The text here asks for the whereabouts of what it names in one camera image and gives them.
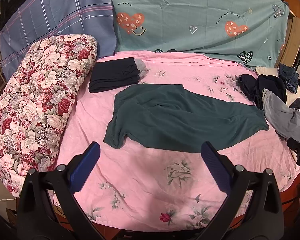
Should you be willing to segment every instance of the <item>silver bolt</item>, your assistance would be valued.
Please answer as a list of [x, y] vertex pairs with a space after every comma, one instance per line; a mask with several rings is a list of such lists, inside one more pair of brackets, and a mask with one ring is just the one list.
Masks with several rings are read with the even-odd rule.
[[29, 169], [28, 174], [32, 175], [35, 173], [35, 169]]
[[235, 169], [237, 170], [237, 171], [244, 171], [244, 167], [242, 166], [242, 165], [236, 165], [235, 166]]
[[66, 169], [66, 166], [64, 164], [60, 164], [57, 167], [57, 171], [64, 171]]
[[267, 168], [267, 169], [266, 169], [266, 173], [267, 173], [268, 175], [272, 175], [272, 174], [273, 174], [273, 171], [272, 171], [271, 169]]

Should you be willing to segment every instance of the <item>floral pillow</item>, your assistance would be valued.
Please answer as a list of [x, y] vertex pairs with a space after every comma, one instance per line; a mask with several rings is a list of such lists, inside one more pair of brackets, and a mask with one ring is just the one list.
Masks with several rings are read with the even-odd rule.
[[97, 42], [90, 35], [33, 43], [0, 96], [0, 179], [19, 197], [29, 169], [49, 171]]

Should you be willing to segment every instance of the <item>bed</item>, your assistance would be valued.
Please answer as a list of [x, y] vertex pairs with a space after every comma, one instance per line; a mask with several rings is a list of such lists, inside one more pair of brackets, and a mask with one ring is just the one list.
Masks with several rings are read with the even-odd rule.
[[[118, 52], [100, 61], [124, 57], [141, 58], [146, 63], [150, 71], [141, 82], [182, 83], [191, 92], [252, 104], [235, 79], [240, 74], [256, 74], [235, 62], [201, 54], [149, 51]], [[226, 195], [218, 190], [200, 155], [145, 148], [128, 138], [118, 150], [103, 142], [114, 95], [123, 89], [91, 94], [87, 78], [78, 92], [56, 165], [67, 164], [91, 141], [101, 147], [98, 164], [82, 191], [75, 194], [78, 203], [93, 222], [127, 230], [158, 232], [206, 226]], [[273, 169], [279, 189], [284, 191], [300, 167], [286, 142], [269, 126], [270, 130], [219, 152], [249, 171]], [[238, 216], [245, 212], [250, 194], [247, 192]]]

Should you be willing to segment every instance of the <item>black cable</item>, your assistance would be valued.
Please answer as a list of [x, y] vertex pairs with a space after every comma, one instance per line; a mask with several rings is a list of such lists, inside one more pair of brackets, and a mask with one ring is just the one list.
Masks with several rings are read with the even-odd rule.
[[242, 221], [243, 218], [241, 218], [238, 222], [236, 222], [233, 226], [229, 227], [229, 229], [235, 227], [237, 224], [239, 224]]
[[288, 203], [290, 203], [290, 202], [292, 202], [292, 201], [295, 201], [295, 200], [296, 200], [296, 199], [298, 199], [298, 198], [300, 198], [300, 194], [299, 194], [298, 196], [296, 196], [296, 197], [292, 198], [291, 200], [288, 200], [288, 201], [282, 202], [282, 205], [285, 205], [285, 204], [288, 204]]

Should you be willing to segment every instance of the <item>pink stripe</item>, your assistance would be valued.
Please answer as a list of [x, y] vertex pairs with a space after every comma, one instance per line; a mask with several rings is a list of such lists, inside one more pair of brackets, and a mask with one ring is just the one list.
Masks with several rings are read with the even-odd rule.
[[[23, 13], [34, 1], [36, 0], [32, 0], [26, 7], [23, 8], [22, 11], [20, 11], [20, 14]], [[19, 18], [19, 15], [16, 16], [16, 18], [9, 24], [9, 26], [7, 27], [7, 29], [9, 29], [11, 27], [11, 25]]]
[[[112, 8], [112, 6], [108, 6], [108, 7], [92, 7], [92, 8], [87, 8], [87, 9], [82, 10], [81, 13], [84, 13], [84, 12], [90, 12], [90, 11], [96, 11], [96, 10], [98, 10], [98, 11], [104, 11], [104, 10], [109, 10], [110, 8]], [[64, 22], [62, 22], [61, 24], [59, 24], [58, 27], [62, 26], [62, 25], [65, 24], [66, 22], [72, 20], [73, 18], [77, 17], [78, 15], [79, 15], [79, 12], [77, 11], [75, 15], [72, 15], [70, 18], [66, 19]], [[51, 33], [52, 33], [52, 34], [55, 34], [55, 33], [57, 33], [57, 32], [58, 32], [58, 29], [52, 31]], [[41, 40], [47, 38], [49, 35], [50, 35], [50, 34], [47, 33], [45, 36], [43, 36], [43, 37], [41, 38]], [[25, 51], [28, 51], [28, 48], [27, 48], [27, 47], [25, 47], [23, 50], [19, 51], [19, 54], [22, 54], [22, 53], [24, 53]], [[8, 59], [10, 59], [11, 57], [13, 57], [14, 54], [16, 54], [16, 52], [13, 52], [10, 56], [6, 57], [4, 60], [1, 61], [1, 63], [2, 63], [2, 64], [5, 63]]]

